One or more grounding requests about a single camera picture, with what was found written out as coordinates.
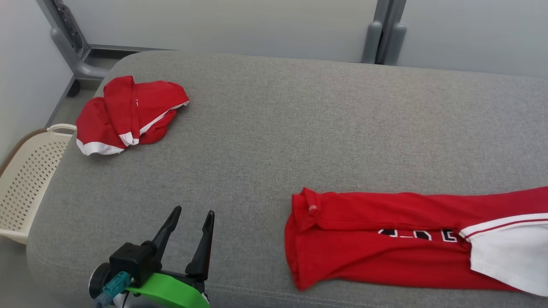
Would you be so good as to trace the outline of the left gripper body green bracket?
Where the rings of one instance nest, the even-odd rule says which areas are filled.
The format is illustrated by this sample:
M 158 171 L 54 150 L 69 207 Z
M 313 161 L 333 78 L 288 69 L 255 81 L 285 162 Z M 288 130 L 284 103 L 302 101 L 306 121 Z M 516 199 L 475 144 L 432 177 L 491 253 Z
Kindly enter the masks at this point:
M 187 265 L 186 275 L 160 270 L 140 287 L 129 286 L 126 290 L 165 308 L 209 308 L 211 304 L 204 291 L 209 265 L 209 258 L 194 257 Z

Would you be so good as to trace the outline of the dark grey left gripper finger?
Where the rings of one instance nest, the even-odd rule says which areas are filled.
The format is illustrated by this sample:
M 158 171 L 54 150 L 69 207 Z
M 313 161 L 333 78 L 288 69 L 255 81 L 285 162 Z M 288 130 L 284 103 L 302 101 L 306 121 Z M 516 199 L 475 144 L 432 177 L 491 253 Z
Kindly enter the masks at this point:
M 156 254 L 153 258 L 156 262 L 162 261 L 168 240 L 170 239 L 172 232 L 176 229 L 181 212 L 182 207 L 180 205 L 174 207 L 173 211 L 170 213 L 164 224 L 157 232 L 156 236 L 153 238 L 153 243 L 157 247 Z
M 194 253 L 192 261 L 188 263 L 185 269 L 187 277 L 196 281 L 206 281 L 208 279 L 209 265 L 211 261 L 211 248 L 214 232 L 214 211 L 210 210 L 202 227 L 202 237 Z

